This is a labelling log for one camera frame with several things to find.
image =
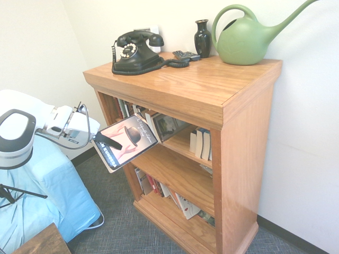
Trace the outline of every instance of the black rotary telephone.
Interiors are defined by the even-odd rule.
[[[140,75],[158,70],[165,65],[174,68],[183,68],[189,65],[187,61],[164,60],[164,58],[150,50],[146,45],[147,40],[149,40],[150,46],[161,47],[164,45],[164,40],[159,34],[146,31],[129,32],[118,37],[112,46],[112,72],[117,75]],[[123,48],[118,62],[115,44]]]

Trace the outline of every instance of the bookshelf top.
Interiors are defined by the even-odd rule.
[[[160,56],[173,58],[169,52]],[[234,107],[241,108],[261,93],[278,78],[281,65],[281,60],[264,59],[252,66],[235,66],[212,56],[186,68],[163,67],[138,76],[113,75],[112,63],[107,63],[85,71],[84,76],[98,92],[220,130],[227,121],[225,110],[234,113]]]

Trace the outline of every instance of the baseboard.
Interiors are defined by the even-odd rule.
[[[298,249],[309,253],[309,254],[329,254],[328,252],[318,248],[317,246],[305,241],[304,239],[292,234],[291,232],[283,229],[282,227],[274,224],[273,222],[261,217],[260,215],[257,216],[257,222],[260,227],[270,231],[271,233],[275,234],[277,237],[285,240],[289,244],[297,247]]]
[[[81,163],[85,162],[89,158],[96,155],[97,152],[94,147],[89,148],[87,151],[83,152],[81,155],[75,157],[73,160],[71,160],[74,167],[79,166]]]

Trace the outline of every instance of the gray carpet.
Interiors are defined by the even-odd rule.
[[[68,245],[77,254],[159,254],[185,252],[133,206],[133,195],[123,169],[109,174],[98,155],[77,167],[105,223],[85,230]],[[246,254],[302,254],[263,228]]]

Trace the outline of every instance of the light blue sheet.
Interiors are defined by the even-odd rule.
[[[48,196],[24,194],[0,209],[0,248],[7,254],[52,222],[68,242],[100,216],[73,164],[55,144],[39,136],[34,138],[31,160],[17,169],[0,170],[0,184]],[[14,198],[20,195],[11,193]],[[7,203],[0,198],[0,206]]]

